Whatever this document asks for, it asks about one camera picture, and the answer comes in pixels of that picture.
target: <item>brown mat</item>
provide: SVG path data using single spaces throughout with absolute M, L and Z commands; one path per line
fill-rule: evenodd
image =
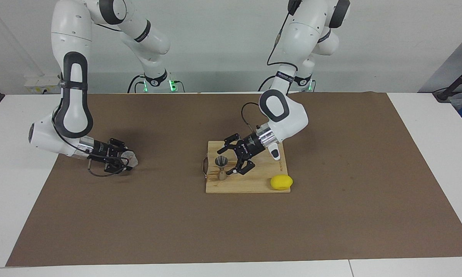
M 381 93 L 292 95 L 310 118 L 284 145 L 292 192 L 206 194 L 207 142 L 248 135 L 239 111 L 258 98 L 91 95 L 91 135 L 140 165 L 102 179 L 60 156 L 7 266 L 462 256 L 462 224 Z

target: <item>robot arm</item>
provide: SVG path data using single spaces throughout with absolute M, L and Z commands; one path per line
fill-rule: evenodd
M 93 126 L 87 103 L 93 21 L 120 27 L 122 40 L 140 59 L 153 86 L 167 78 L 160 55 L 169 51 L 169 39 L 130 0 L 60 0 L 53 12 L 51 38 L 62 70 L 62 98 L 53 113 L 32 124 L 29 142 L 54 153 L 103 162 L 106 172 L 120 173 L 137 165 L 134 153 L 114 138 L 104 143 L 87 136 Z
M 255 166 L 250 159 L 265 149 L 269 150 L 275 160 L 279 160 L 278 144 L 307 126 L 308 116 L 303 105 L 291 100 L 287 93 L 298 71 L 312 74 L 314 61 L 309 56 L 315 49 L 322 53 L 335 51 L 338 37 L 332 35 L 330 28 L 338 28 L 342 24 L 349 13 L 349 6 L 349 0 L 289 1 L 289 14 L 294 17 L 287 27 L 282 49 L 287 64 L 280 65 L 272 86 L 259 100 L 260 110 L 269 118 L 269 122 L 242 140 L 239 134 L 224 140 L 224 147 L 217 152 L 222 154 L 231 149 L 238 158 L 236 167 L 227 172 L 228 175 L 246 174 Z

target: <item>power outlet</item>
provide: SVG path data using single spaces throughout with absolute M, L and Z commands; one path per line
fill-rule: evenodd
M 59 94 L 57 76 L 27 77 L 24 86 L 31 94 Z

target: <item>yellow lemon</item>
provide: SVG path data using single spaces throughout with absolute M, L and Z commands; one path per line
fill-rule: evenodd
M 270 180 L 275 190 L 287 190 L 292 186 L 292 178 L 288 175 L 277 175 Z

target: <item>metal cup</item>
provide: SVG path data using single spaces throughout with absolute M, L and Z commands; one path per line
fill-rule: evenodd
M 215 164 L 219 167 L 219 180 L 224 181 L 227 178 L 226 171 L 224 170 L 224 167 L 227 165 L 227 158 L 225 156 L 218 156 L 215 158 Z

